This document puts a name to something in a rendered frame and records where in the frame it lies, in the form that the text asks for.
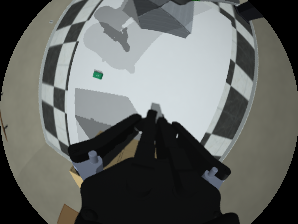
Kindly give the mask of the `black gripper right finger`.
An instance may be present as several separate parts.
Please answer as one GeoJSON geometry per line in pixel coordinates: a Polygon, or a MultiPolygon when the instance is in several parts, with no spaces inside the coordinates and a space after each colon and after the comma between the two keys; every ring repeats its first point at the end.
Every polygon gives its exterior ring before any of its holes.
{"type": "Polygon", "coordinates": [[[214,158],[180,123],[168,123],[160,104],[156,103],[156,109],[156,156],[169,159],[177,195],[186,199],[194,196],[202,187],[199,175],[219,190],[231,174],[230,168],[214,158]]]}

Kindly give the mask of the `brown chest of drawers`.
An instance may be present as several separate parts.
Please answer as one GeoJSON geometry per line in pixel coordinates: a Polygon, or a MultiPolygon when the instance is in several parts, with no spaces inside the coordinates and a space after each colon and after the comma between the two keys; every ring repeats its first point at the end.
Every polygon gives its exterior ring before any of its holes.
{"type": "MultiPolygon", "coordinates": [[[[122,150],[118,162],[120,162],[120,160],[121,160],[121,158],[122,158],[122,154],[123,154],[124,151],[126,151],[126,150],[122,150]]],[[[81,187],[81,184],[82,184],[82,182],[83,182],[83,180],[82,180],[81,176],[79,176],[77,173],[75,173],[75,172],[72,171],[73,167],[74,167],[74,166],[72,165],[72,167],[70,168],[69,171],[70,171],[72,177],[74,178],[75,182],[77,183],[77,185],[78,185],[79,188],[80,188],[80,187],[81,187]]]]}

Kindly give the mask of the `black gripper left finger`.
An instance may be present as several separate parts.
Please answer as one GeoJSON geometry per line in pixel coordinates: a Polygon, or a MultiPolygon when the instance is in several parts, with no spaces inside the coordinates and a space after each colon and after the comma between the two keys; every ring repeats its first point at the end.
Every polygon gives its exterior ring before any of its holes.
{"type": "Polygon", "coordinates": [[[68,153],[76,173],[84,181],[103,171],[141,131],[127,176],[126,190],[136,198],[147,196],[155,178],[156,118],[156,103],[152,103],[145,118],[137,113],[132,114],[96,137],[70,145],[68,153]]]}

